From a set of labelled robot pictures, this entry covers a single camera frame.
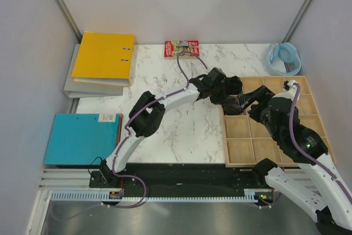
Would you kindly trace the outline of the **brown floral patterned tie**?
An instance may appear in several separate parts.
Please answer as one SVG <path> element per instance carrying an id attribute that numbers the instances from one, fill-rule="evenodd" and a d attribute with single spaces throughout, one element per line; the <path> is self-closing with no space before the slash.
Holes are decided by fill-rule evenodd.
<path id="1" fill-rule="evenodd" d="M 244 102 L 245 96 L 243 94 L 228 95 L 221 106 L 226 116 L 237 116 L 245 111 L 245 109 L 241 107 Z"/>

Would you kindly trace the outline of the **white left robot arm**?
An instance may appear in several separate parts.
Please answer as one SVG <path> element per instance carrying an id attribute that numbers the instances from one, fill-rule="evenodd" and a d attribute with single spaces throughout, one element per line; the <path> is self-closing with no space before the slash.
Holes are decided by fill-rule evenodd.
<path id="1" fill-rule="evenodd" d="M 100 164 L 102 182 L 108 187 L 116 187 L 120 183 L 119 172 L 125 169 L 136 147 L 159 129 L 168 111 L 185 103 L 206 98 L 210 98 L 214 104 L 222 103 L 227 98 L 224 88 L 225 79 L 226 75 L 215 67 L 208 74 L 191 78 L 185 87 L 171 92 L 154 95 L 150 91 L 145 91 L 129 113 L 129 120 L 124 127 L 127 131 L 126 137 Z"/>

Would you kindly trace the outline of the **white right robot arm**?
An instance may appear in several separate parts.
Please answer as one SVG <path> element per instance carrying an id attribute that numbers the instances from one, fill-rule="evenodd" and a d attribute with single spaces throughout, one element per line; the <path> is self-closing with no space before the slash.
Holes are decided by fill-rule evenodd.
<path id="1" fill-rule="evenodd" d="M 310 177 L 318 192 L 287 176 L 270 159 L 253 167 L 253 184 L 260 188 L 269 186 L 289 198 L 312 218 L 320 234 L 351 234 L 351 191 L 338 173 L 325 142 L 317 132 L 300 123 L 296 107 L 300 90 L 295 80 L 285 81 L 278 94 L 262 85 L 238 95 L 239 107 L 265 126 L 283 153 Z"/>

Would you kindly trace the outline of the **rolled dark navy tie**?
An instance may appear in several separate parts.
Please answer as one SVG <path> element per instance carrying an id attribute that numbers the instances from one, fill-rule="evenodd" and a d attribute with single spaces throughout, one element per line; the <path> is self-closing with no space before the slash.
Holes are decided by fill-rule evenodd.
<path id="1" fill-rule="evenodd" d="M 226 77 L 224 80 L 224 89 L 228 95 L 238 95 L 243 91 L 243 83 L 238 76 Z"/>

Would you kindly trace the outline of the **red illustrated book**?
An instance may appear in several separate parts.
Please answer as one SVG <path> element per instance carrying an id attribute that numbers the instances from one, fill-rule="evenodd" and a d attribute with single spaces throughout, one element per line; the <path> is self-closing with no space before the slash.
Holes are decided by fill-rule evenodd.
<path id="1" fill-rule="evenodd" d="M 176 58 L 180 52 L 181 57 L 195 57 L 200 55 L 198 40 L 166 41 L 164 43 L 164 57 L 166 59 Z"/>

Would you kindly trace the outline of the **light blue headphones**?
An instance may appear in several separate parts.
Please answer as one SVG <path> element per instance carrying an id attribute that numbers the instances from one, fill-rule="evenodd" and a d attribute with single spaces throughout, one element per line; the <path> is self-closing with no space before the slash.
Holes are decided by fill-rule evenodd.
<path id="1" fill-rule="evenodd" d="M 275 68 L 277 65 L 276 61 L 293 65 L 294 69 L 286 73 L 278 70 Z M 262 59 L 262 65 L 273 76 L 293 76 L 297 75 L 301 70 L 301 60 L 298 51 L 290 42 L 270 44 Z"/>

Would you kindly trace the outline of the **orange folder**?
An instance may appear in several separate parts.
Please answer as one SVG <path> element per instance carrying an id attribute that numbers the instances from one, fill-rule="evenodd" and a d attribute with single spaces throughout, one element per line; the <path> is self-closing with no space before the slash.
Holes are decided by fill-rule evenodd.
<path id="1" fill-rule="evenodd" d="M 122 129 L 122 121 L 123 121 L 123 115 L 119 114 L 118 116 L 118 128 L 117 128 L 117 136 L 116 136 L 116 141 L 115 145 L 117 146 L 120 142 L 120 137 L 121 137 L 121 129 Z"/>

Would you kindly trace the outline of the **teal folder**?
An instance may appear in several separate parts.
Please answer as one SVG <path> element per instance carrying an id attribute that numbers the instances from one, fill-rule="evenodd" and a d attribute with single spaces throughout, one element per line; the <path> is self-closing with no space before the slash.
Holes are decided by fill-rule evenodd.
<path id="1" fill-rule="evenodd" d="M 45 165 L 97 165 L 116 147 L 118 113 L 61 113 L 54 123 L 44 159 Z"/>

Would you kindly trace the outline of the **right aluminium frame post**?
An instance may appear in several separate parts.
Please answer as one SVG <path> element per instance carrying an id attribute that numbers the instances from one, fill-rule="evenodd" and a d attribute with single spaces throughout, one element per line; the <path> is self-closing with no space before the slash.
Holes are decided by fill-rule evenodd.
<path id="1" fill-rule="evenodd" d="M 314 0 L 304 0 L 282 42 L 290 42 Z"/>

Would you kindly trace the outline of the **aluminium frame post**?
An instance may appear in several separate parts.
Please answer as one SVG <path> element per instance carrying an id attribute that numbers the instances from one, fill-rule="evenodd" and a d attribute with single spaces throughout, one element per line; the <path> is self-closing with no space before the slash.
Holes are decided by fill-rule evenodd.
<path id="1" fill-rule="evenodd" d="M 62 13 L 63 17 L 65 18 L 66 22 L 68 23 L 72 33 L 74 34 L 78 43 L 81 43 L 82 40 L 82 33 L 80 32 L 71 12 L 69 11 L 66 3 L 64 0 L 54 0 L 56 5 L 58 6 L 60 12 Z"/>
<path id="2" fill-rule="evenodd" d="M 290 42 L 314 0 L 304 0 L 282 42 Z"/>

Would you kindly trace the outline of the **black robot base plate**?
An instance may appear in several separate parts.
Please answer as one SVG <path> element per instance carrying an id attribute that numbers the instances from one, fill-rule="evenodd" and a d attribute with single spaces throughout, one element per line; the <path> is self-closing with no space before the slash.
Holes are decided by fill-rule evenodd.
<path id="1" fill-rule="evenodd" d="M 92 171 L 89 187 L 146 197 L 243 196 L 246 189 L 269 189 L 253 168 L 214 163 L 129 163 L 119 175 L 107 183 L 100 171 Z"/>

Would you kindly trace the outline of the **left aluminium frame post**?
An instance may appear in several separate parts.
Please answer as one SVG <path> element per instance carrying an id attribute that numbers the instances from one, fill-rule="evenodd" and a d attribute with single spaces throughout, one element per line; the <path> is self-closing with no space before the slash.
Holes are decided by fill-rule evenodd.
<path id="1" fill-rule="evenodd" d="M 80 32 L 71 12 L 69 11 L 66 3 L 64 0 L 54 0 L 56 5 L 58 6 L 60 12 L 62 13 L 63 17 L 65 18 L 66 22 L 68 23 L 72 33 L 74 34 L 78 43 L 81 43 L 82 40 L 82 33 Z"/>

